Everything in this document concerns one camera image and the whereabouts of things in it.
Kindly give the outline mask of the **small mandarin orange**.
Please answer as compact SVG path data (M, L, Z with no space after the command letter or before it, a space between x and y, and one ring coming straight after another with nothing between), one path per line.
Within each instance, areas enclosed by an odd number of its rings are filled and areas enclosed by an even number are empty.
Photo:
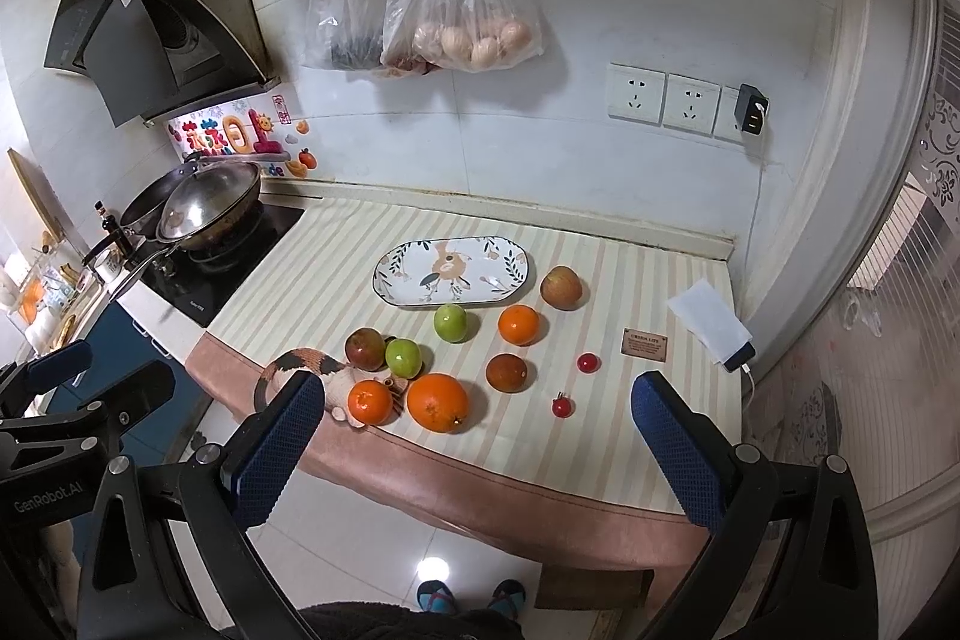
M394 414L394 395L377 380L361 380L348 393L348 416L356 427L381 425Z

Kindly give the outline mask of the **cherry tomato with stem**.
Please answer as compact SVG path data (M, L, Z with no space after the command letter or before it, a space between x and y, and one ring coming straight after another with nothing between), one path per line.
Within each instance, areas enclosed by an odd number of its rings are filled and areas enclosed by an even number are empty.
M571 398L560 392L551 400L551 414L558 419L568 419L573 416L574 404Z

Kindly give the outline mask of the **round cherry tomato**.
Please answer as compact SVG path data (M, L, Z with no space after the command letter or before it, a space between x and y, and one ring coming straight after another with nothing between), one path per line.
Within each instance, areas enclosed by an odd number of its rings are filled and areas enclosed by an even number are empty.
M583 374L596 374L601 369L601 358L597 354L584 353L578 357L576 364Z

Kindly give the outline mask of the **dark red apple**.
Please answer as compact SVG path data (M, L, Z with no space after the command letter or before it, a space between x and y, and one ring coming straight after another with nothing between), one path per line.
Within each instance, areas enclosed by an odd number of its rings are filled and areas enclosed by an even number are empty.
M345 339L345 357L356 369L377 372L386 365L386 340L374 328L358 328Z

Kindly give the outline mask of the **green apple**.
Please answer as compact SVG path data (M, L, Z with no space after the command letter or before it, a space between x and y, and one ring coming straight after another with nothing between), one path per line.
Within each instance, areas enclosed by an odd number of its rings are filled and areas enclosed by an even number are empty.
M459 304L443 304L434 310L433 326L436 335L443 341L455 344L462 342L469 333L467 312Z
M411 339L389 339L386 342L384 357L391 374L404 380L413 380L420 374L423 367L420 346Z

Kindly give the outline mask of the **large orange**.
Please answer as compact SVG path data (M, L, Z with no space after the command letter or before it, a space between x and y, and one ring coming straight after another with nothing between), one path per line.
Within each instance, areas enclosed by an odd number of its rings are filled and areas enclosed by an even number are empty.
M422 375L412 381L405 403L416 424L435 434L457 431L470 414L466 387L446 374Z

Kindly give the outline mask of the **dark brownish orange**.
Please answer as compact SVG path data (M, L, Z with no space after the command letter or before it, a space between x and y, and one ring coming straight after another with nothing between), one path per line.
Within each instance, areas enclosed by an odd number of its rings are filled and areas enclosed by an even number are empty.
M524 390L529 378L529 369L524 359L514 354L498 354L485 367L488 385L500 393L519 393Z

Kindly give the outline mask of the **red yellow apple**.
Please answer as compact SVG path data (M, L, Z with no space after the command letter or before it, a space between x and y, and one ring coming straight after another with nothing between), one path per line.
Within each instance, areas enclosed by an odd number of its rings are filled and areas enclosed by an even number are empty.
M574 310L584 298L581 278L569 266L555 266L540 281L540 298L558 310Z

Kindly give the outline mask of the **medium orange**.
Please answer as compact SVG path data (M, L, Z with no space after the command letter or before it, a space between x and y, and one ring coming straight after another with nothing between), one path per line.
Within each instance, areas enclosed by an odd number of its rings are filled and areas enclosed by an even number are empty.
M528 305L506 307L498 319L498 333L514 346L527 346L537 341L540 333L540 315Z

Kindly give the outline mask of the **blue slipper left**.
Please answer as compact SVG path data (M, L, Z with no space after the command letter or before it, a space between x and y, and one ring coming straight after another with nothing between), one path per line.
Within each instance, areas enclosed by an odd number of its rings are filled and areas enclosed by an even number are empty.
M448 585L441 580L421 581L416 590L416 604L421 612L434 615L457 615L459 606Z

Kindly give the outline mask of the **blue slipper right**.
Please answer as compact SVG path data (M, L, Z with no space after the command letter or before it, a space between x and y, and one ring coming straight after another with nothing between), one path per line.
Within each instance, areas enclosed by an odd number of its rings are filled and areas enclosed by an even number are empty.
M519 615L523 612L526 601L527 591L523 583L508 578L508 580L500 581L500 583L494 587L490 601L488 601L487 609L506 617L506 619L517 622Z

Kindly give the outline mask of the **striped cat table mat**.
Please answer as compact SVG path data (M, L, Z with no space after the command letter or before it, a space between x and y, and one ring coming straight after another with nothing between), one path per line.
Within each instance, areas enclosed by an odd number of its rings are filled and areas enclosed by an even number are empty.
M539 307L539 281L569 266L586 288L571 312L542 310L542 335L524 347L529 380L493 390L488 361L506 351L498 310L478 315L467 341L436 335L427 310L382 302L377 260L418 239L503 236L529 257L519 301ZM742 425L739 382L675 319L667 301L699 280L731 286L726 266L599 237L347 198L309 208L239 286L187 359L189 374L236 416L270 398L270 365L285 354L340 356L361 326L420 342L428 365L462 381L466 427L435 434L399 417L357 431L327 420L301 461L322 477L418 520L549 564L601 570L685 567L706 534L679 502L630 416L630 390L646 360L622 353L625 328L669 338L659 370L690 408L729 438ZM576 360L597 354L601 369ZM573 416L551 414L558 393Z

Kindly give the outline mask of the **plastic bag with eggs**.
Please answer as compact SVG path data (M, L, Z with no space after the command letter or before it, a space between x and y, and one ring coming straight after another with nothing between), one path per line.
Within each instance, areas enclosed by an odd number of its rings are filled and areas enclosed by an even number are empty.
M535 0L387 0L381 64L395 73L509 70L544 53Z

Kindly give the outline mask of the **white wall socket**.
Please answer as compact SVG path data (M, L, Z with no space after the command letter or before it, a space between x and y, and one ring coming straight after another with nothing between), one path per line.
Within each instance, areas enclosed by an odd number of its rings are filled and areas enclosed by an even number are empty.
M662 71L610 64L605 81L607 115L613 119L659 125L667 74Z
M754 133L743 131L737 120L737 103L739 102L740 90L747 89L748 97L755 97L758 91L754 86L742 83L740 86L724 86L721 89L719 98L718 112L716 112L715 126L713 127L713 136L721 142L734 143L734 145L754 145L760 141L763 135L763 128L755 128Z
M681 74L665 80L662 124L674 130L709 136L715 128L721 86Z

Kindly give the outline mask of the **white wall socket left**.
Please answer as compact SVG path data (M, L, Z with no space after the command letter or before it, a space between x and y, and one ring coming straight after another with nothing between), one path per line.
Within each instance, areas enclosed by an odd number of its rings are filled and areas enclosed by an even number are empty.
M605 81L607 115L613 119L659 125L667 74L662 71L610 64Z

